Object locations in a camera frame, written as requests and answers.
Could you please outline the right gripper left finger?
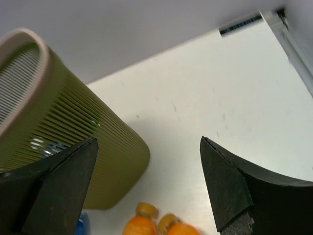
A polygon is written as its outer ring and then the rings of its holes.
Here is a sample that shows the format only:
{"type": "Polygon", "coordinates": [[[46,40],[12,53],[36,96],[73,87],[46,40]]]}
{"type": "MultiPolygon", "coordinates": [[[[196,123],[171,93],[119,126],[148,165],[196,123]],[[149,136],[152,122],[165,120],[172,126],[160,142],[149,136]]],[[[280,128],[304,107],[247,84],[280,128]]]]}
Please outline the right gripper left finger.
{"type": "Polygon", "coordinates": [[[72,235],[98,153],[88,138],[0,175],[2,235],[72,235]]]}

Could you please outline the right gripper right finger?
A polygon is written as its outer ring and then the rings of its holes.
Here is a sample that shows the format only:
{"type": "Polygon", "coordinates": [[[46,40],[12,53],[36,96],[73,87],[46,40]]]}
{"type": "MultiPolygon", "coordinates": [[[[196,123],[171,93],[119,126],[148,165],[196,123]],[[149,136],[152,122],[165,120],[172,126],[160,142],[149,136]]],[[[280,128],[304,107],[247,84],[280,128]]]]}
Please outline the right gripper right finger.
{"type": "Polygon", "coordinates": [[[200,142],[205,183],[222,235],[310,235],[313,184],[249,162],[207,137],[200,142]]]}

